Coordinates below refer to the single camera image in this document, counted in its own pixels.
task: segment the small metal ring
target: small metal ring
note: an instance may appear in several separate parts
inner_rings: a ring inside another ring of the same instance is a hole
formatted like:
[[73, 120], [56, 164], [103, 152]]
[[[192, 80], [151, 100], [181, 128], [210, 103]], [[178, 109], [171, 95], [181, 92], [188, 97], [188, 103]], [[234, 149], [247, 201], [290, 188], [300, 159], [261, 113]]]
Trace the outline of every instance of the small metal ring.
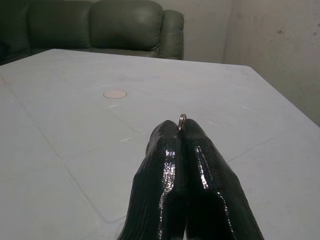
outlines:
[[187, 115], [186, 114], [181, 114], [180, 118], [179, 118], [179, 123], [178, 123], [178, 130], [181, 131], [181, 127], [182, 124], [184, 123], [184, 121], [187, 119]]

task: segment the leather upholstery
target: leather upholstery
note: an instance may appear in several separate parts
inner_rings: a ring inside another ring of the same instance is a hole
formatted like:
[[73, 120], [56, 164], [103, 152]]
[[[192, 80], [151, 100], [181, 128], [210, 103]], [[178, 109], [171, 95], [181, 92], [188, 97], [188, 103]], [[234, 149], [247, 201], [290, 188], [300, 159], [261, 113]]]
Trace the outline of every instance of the leather upholstery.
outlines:
[[0, 41], [9, 46], [11, 56], [29, 51], [28, 8], [27, 3], [0, 0]]
[[160, 58], [183, 59], [184, 53], [184, 16], [174, 10], [163, 13], [160, 37]]
[[29, 9], [32, 48], [89, 48], [88, 1], [34, 2]]
[[111, 48], [91, 48], [93, 53], [104, 53], [104, 54], [118, 54], [118, 55], [129, 55], [129, 56], [138, 56], [138, 57], [149, 57], [157, 58], [158, 51], [141, 51], [141, 50], [129, 50], [129, 49], [111, 49]]
[[52, 48], [182, 59], [183, 27], [181, 13], [149, 0], [0, 0], [0, 65]]
[[152, 50], [160, 40], [162, 18], [162, 7], [153, 1], [100, 1], [90, 16], [91, 45]]

